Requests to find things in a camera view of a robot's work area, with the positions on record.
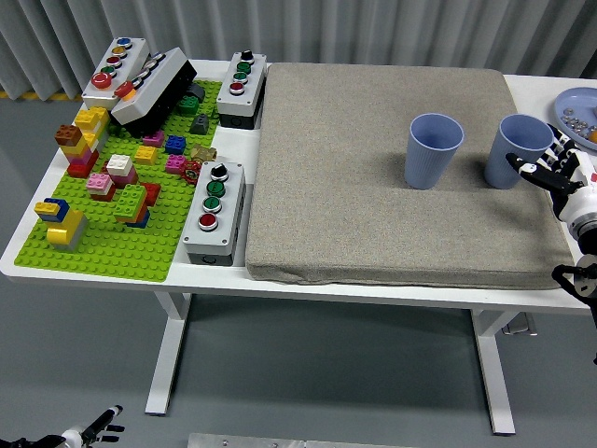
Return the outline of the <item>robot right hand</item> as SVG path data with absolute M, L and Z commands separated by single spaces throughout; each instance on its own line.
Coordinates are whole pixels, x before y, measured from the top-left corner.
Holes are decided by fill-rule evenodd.
M 582 227 L 596 224 L 596 169 L 590 155 L 574 140 L 550 125 L 553 143 L 536 162 L 515 153 L 506 160 L 526 181 L 549 192 L 553 213 L 579 238 Z

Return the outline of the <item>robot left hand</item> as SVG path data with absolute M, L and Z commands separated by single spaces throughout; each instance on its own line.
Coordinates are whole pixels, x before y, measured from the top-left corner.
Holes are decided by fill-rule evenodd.
M 125 427 L 113 424 L 113 420 L 123 411 L 121 405 L 114 405 L 100 414 L 89 425 L 74 426 L 62 434 L 64 441 L 60 447 L 92 447 L 96 442 L 116 443 Z

